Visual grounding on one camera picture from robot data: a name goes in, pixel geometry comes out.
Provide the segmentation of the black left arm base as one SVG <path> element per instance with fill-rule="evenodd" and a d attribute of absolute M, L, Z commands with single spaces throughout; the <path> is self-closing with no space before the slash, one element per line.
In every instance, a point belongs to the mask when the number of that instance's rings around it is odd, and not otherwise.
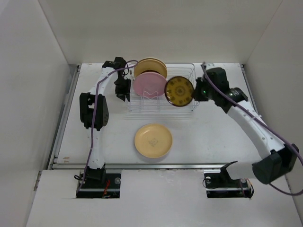
<path fill-rule="evenodd" d="M 106 173 L 102 181 L 85 180 L 76 192 L 78 199 L 119 199 L 121 173 Z"/>

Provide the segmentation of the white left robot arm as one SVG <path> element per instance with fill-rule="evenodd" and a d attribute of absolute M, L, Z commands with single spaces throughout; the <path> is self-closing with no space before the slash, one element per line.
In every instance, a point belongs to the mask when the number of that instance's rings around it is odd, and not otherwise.
<path fill-rule="evenodd" d="M 87 93 L 80 94 L 80 121 L 90 131 L 89 156 L 85 166 L 83 181 L 90 181 L 99 188 L 106 182 L 105 158 L 101 154 L 98 140 L 102 129 L 109 121 L 109 110 L 106 95 L 115 87 L 115 95 L 122 101 L 130 100 L 131 80 L 125 76 L 129 72 L 128 62 L 122 57 L 105 61 L 101 75 Z"/>

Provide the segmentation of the brown patterned small plate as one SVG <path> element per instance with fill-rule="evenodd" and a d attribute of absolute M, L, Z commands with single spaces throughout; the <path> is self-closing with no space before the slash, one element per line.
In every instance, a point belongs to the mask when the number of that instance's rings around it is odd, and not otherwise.
<path fill-rule="evenodd" d="M 184 107 L 193 100 L 193 84 L 185 77 L 175 76 L 169 79 L 164 88 L 167 101 L 176 107 Z"/>

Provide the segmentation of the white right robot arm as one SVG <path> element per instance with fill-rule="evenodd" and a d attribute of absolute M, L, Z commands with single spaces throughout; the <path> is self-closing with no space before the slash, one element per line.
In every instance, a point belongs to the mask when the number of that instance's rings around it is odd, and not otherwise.
<path fill-rule="evenodd" d="M 192 94 L 198 102 L 212 100 L 245 132 L 255 146 L 259 159 L 253 162 L 233 161 L 225 165 L 219 174 L 220 183 L 231 186 L 240 178 L 256 178 L 270 184 L 289 173 L 297 160 L 299 149 L 273 133 L 254 110 L 246 94 L 238 87 L 231 88 L 223 68 L 206 69 L 196 79 Z"/>

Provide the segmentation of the yellow plate with logo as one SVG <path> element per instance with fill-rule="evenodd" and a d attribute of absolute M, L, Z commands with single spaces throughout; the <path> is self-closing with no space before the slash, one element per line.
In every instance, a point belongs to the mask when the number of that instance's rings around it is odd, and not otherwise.
<path fill-rule="evenodd" d="M 142 156 L 157 159 L 169 153 L 173 145 L 173 136 L 164 125 L 150 123 L 136 132 L 134 145 Z"/>

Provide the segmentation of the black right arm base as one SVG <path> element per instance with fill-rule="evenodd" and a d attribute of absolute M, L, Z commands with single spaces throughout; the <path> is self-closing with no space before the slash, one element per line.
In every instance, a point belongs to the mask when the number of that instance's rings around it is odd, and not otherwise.
<path fill-rule="evenodd" d="M 248 179 L 233 180 L 226 173 L 204 172 L 203 186 L 207 198 L 247 198 L 254 195 L 254 187 Z"/>

